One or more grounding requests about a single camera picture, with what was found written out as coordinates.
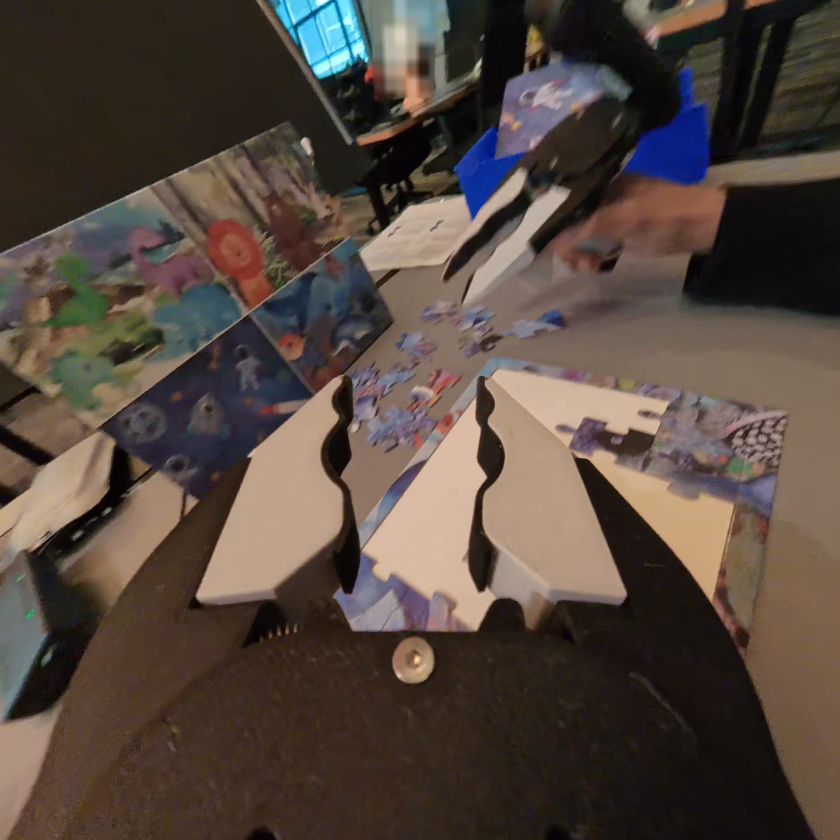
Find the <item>person's right hand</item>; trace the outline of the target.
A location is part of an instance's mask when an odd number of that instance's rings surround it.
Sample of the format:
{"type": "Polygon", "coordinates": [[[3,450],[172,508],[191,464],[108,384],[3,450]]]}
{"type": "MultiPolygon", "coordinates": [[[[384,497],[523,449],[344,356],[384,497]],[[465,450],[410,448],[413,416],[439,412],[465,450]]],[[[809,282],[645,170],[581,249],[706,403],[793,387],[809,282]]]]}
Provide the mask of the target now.
{"type": "Polygon", "coordinates": [[[594,213],[560,232],[550,247],[565,265],[584,271],[606,263],[593,243],[633,259],[704,253],[716,241],[727,197],[727,190],[714,185],[622,175],[594,213]]]}

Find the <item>black electronic device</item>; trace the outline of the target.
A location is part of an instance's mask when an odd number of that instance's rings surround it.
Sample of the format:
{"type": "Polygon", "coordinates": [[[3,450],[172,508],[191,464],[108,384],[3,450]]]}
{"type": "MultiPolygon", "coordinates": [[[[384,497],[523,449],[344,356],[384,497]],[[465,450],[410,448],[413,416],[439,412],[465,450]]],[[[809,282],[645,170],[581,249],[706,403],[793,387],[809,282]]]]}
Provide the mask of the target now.
{"type": "Polygon", "coordinates": [[[71,579],[81,552],[121,508],[133,484],[120,448],[90,462],[81,486],[49,498],[56,484],[33,485],[35,497],[2,553],[2,721],[53,707],[67,689],[102,609],[90,584],[71,579]]]}

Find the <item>window with blue light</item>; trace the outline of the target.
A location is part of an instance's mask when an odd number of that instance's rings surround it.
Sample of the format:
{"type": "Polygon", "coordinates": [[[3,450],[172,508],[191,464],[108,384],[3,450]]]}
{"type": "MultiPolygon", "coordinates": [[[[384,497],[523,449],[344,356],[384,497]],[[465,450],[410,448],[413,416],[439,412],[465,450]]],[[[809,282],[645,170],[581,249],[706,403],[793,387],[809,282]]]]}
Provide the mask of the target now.
{"type": "Polygon", "coordinates": [[[311,71],[326,80],[370,61],[369,39],[356,1],[268,1],[311,71]]]}

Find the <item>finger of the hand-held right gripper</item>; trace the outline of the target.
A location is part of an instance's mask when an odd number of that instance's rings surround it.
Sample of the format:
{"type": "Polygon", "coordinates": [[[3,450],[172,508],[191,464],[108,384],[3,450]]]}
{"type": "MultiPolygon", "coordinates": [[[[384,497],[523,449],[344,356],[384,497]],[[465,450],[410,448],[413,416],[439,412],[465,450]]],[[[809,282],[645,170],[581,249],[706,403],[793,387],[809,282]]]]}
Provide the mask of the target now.
{"type": "Polygon", "coordinates": [[[506,280],[528,268],[537,255],[531,240],[568,200],[571,189],[552,186],[539,195],[520,220],[507,224],[490,244],[489,256],[467,280],[461,298],[463,307],[482,302],[506,280]]]}
{"type": "Polygon", "coordinates": [[[530,189],[529,171],[525,167],[509,172],[458,238],[441,276],[444,284],[488,261],[522,221],[531,205],[530,189]]]}

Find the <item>assembled coral reef puzzle pieces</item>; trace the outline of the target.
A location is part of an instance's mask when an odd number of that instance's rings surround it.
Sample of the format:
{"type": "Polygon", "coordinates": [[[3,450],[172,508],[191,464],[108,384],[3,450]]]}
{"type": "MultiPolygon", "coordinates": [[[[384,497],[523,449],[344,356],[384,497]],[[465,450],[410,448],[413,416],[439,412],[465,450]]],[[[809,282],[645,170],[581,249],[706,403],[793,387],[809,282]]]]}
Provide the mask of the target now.
{"type": "Polygon", "coordinates": [[[734,454],[722,439],[730,405],[695,392],[650,386],[646,396],[671,396],[654,442],[641,454],[619,456],[616,463],[665,484],[669,494],[687,501],[703,497],[734,504],[739,479],[734,454]]]}

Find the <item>ocean jigsaw puzzle tray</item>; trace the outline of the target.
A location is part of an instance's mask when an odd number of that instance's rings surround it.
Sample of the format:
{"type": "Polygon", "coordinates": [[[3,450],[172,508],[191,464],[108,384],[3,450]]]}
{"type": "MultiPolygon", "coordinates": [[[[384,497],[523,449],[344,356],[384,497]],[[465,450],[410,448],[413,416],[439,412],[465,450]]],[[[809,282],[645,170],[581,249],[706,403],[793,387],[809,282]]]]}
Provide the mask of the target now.
{"type": "MultiPolygon", "coordinates": [[[[648,396],[642,384],[524,360],[493,358],[479,371],[493,378],[568,449],[571,436],[558,424],[577,427],[584,417],[607,428],[655,435],[671,396],[648,396]]],[[[763,580],[764,546],[770,530],[776,481],[790,415],[781,408],[730,402],[722,439],[734,454],[739,481],[734,504],[703,497],[683,500],[658,479],[618,465],[603,451],[586,459],[623,495],[664,540],[706,594],[741,654],[753,633],[755,603],[763,580]]],[[[393,575],[426,598],[445,595],[455,616],[478,627],[492,594],[476,591],[467,570],[467,540],[475,491],[483,474],[469,460],[478,444],[476,379],[456,385],[433,408],[440,424],[394,478],[359,526],[362,554],[373,573],[393,575]]]]}

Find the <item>person's right forearm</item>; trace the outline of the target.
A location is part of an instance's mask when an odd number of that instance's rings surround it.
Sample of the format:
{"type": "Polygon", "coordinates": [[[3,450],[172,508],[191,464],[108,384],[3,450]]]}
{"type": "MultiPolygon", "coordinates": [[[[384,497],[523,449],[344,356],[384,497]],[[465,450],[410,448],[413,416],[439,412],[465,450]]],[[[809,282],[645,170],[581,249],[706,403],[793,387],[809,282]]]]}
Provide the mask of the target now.
{"type": "Polygon", "coordinates": [[[711,249],[683,285],[705,305],[839,314],[839,179],[728,189],[711,249]]]}

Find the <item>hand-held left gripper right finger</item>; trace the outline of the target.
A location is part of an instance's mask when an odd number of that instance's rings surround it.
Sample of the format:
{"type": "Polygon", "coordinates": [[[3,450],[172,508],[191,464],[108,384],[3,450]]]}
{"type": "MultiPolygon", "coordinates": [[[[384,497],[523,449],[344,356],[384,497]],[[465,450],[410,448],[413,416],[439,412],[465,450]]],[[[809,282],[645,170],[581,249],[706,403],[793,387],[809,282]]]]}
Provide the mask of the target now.
{"type": "Polygon", "coordinates": [[[620,605],[627,590],[570,450],[497,381],[476,382],[467,564],[478,592],[521,607],[620,605]]]}

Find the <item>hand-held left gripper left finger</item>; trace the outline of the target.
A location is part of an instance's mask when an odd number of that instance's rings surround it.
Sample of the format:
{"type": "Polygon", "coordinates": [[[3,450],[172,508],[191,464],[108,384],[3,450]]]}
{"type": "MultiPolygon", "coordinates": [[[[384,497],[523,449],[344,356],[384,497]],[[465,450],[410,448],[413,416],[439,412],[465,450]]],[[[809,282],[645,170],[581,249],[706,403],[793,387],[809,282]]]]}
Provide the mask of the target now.
{"type": "Polygon", "coordinates": [[[325,385],[248,457],[196,591],[203,606],[307,606],[351,594],[361,541],[349,487],[353,385],[325,385]]]}

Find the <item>illustrated puzzle box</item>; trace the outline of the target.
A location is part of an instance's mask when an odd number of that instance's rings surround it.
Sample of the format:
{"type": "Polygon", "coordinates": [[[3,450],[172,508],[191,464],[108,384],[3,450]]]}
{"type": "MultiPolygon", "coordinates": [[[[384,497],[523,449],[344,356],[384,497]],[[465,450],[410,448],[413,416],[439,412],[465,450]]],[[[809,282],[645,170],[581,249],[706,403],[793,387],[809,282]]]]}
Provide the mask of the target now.
{"type": "Polygon", "coordinates": [[[199,498],[392,315],[288,123],[2,253],[2,364],[199,498]]]}

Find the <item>space illustrated puzzle board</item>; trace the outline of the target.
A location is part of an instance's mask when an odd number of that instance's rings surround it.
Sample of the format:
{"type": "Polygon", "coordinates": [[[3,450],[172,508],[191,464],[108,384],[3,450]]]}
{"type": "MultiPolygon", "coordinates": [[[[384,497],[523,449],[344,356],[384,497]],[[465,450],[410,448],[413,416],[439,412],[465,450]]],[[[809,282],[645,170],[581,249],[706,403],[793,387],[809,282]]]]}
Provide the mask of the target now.
{"type": "Polygon", "coordinates": [[[556,125],[602,98],[627,99],[631,86],[607,66],[561,59],[509,80],[497,130],[498,159],[532,150],[556,125]]]}

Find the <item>white paper sheet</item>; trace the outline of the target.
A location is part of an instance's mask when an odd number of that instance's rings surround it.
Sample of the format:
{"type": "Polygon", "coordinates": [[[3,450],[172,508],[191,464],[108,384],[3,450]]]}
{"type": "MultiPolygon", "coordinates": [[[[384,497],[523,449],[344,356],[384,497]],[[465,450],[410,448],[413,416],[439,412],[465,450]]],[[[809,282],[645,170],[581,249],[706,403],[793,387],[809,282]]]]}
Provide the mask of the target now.
{"type": "Polygon", "coordinates": [[[472,217],[464,196],[436,196],[404,209],[360,257],[370,272],[444,266],[493,213],[482,207],[472,217]]]}

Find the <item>black sea urchin puzzle piece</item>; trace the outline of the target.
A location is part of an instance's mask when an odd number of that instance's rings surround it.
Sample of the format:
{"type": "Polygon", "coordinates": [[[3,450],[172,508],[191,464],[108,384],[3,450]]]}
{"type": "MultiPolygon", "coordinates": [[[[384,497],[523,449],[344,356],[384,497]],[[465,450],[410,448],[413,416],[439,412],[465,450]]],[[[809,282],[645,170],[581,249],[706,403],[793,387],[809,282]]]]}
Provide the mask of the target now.
{"type": "Polygon", "coordinates": [[[569,448],[587,457],[603,451],[616,457],[635,458],[648,452],[655,441],[653,434],[633,428],[616,432],[607,428],[605,421],[591,417],[582,418],[577,427],[558,424],[554,430],[570,435],[569,448]]]}

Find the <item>assembled crab whale puzzle pieces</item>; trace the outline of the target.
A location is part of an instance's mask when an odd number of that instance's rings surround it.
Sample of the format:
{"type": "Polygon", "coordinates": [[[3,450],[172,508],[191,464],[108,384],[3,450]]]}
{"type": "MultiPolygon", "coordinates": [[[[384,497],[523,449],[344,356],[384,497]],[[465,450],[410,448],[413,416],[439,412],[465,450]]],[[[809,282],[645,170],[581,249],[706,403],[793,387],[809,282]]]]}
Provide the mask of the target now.
{"type": "Polygon", "coordinates": [[[338,589],[334,599],[355,632],[468,632],[455,616],[455,605],[445,595],[426,598],[391,575],[383,581],[373,573],[365,554],[353,591],[338,589]]]}

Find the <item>dark grey partition panel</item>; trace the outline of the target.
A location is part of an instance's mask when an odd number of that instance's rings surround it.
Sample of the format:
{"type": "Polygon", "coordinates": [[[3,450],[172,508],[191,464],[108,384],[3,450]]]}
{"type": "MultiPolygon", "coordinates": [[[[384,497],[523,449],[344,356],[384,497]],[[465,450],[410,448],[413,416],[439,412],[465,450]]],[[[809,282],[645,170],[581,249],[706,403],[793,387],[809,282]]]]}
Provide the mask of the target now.
{"type": "Polygon", "coordinates": [[[2,251],[284,122],[372,167],[269,2],[2,1],[2,251]]]}

